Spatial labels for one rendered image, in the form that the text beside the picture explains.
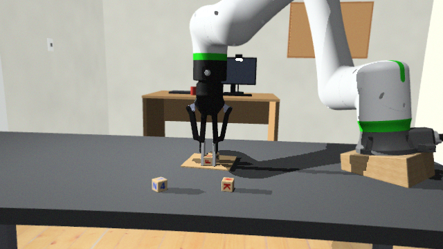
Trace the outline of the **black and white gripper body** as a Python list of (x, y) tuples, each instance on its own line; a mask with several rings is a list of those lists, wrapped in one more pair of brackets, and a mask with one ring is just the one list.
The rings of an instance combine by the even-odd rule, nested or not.
[(206, 104), (206, 116), (212, 115), (211, 104), (216, 106), (216, 115), (220, 112), (225, 102), (223, 99), (223, 83), (220, 84), (206, 84), (206, 83), (196, 83), (196, 99), (195, 106), (201, 113), (201, 106), (203, 103)]

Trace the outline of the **tan flat mat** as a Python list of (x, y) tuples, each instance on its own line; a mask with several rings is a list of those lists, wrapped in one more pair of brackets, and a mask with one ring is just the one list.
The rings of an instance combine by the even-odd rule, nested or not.
[(215, 166), (205, 166), (201, 165), (201, 154), (193, 154), (181, 167), (230, 171), (236, 158), (236, 156), (219, 155), (219, 161), (216, 162)]

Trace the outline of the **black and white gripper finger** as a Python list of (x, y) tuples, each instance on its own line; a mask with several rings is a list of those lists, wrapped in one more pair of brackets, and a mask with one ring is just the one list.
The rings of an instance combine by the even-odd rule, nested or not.
[(200, 128), (200, 136), (198, 134), (197, 129), (197, 121), (195, 117), (195, 104), (188, 105), (186, 107), (187, 112), (190, 116), (190, 124), (192, 128), (192, 136), (194, 140), (199, 141), (199, 152), (201, 153), (201, 165), (204, 165), (204, 156), (205, 156), (205, 148), (206, 148), (206, 104), (203, 103), (201, 106), (201, 128)]
[(217, 115), (216, 115), (216, 106), (215, 104), (211, 104), (211, 113), (212, 113), (212, 122), (213, 122), (213, 166), (216, 165), (216, 154), (218, 152), (218, 142), (223, 141), (226, 134), (226, 128), (228, 124), (228, 117), (231, 111), (233, 110), (232, 107), (224, 104), (224, 120), (221, 128), (221, 134), (218, 137), (218, 126), (217, 126)]

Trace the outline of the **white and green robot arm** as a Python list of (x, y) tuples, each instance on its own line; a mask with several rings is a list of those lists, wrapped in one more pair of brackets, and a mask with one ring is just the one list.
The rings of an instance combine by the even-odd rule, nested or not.
[[(190, 21), (193, 80), (206, 84), (226, 81), (227, 46), (248, 42), (292, 1), (222, 0), (198, 9)], [(333, 110), (357, 110), (360, 138), (356, 153), (400, 156), (436, 152), (443, 133), (410, 127), (408, 65), (385, 60), (354, 66), (340, 0), (304, 2), (314, 43), (319, 98)]]

